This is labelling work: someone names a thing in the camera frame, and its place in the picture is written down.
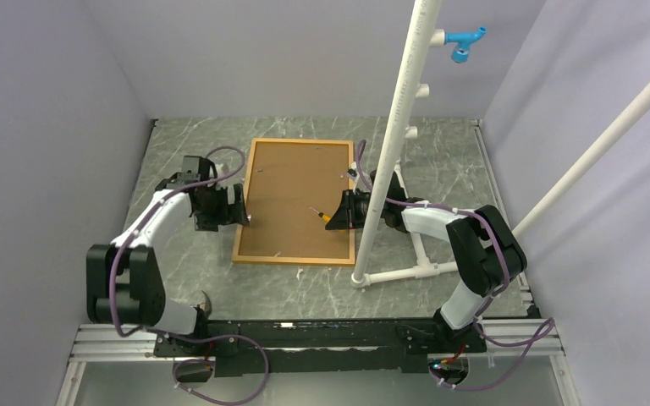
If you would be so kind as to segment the orange picture frame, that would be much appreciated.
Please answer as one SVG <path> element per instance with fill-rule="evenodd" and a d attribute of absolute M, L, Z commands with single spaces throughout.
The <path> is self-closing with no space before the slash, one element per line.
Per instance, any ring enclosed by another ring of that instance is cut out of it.
<path fill-rule="evenodd" d="M 309 209 L 334 214 L 353 159 L 350 140 L 254 139 L 245 175 L 251 224 L 236 230 L 232 261 L 353 266 L 354 231 L 328 231 Z"/>

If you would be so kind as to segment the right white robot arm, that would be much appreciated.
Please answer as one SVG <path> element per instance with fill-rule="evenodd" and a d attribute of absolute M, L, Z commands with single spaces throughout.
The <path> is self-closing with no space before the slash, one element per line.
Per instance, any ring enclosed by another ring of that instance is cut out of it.
<path fill-rule="evenodd" d="M 389 228 L 450 245 L 459 282 L 435 311 L 431 337 L 443 351 L 462 344 L 488 303 L 527 267 L 527 258 L 500 211 L 461 210 L 411 198 L 393 174 L 379 216 Z"/>

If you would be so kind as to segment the orange handled screwdriver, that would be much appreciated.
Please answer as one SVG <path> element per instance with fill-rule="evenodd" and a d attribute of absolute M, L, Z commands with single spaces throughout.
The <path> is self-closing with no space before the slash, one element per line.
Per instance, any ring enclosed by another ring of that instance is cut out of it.
<path fill-rule="evenodd" d="M 330 222 L 331 221 L 331 217 L 329 215 L 325 214 L 323 211 L 319 211 L 319 210 L 317 210 L 316 208 L 314 208 L 312 206 L 310 206 L 309 209 L 314 211 L 317 214 L 317 216 L 320 217 L 324 222 Z"/>

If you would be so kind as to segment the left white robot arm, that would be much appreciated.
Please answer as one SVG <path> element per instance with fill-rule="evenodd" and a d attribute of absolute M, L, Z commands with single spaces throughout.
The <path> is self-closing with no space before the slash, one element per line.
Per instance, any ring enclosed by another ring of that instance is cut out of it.
<path fill-rule="evenodd" d="M 243 185 L 224 183 L 237 173 L 209 156 L 185 156 L 181 169 L 156 186 L 146 209 L 124 232 L 108 244 L 92 245 L 85 259 L 89 320 L 176 335 L 185 353 L 202 353 L 210 340 L 210 301 L 187 305 L 170 299 L 158 254 L 187 219 L 204 232 L 249 225 Z"/>

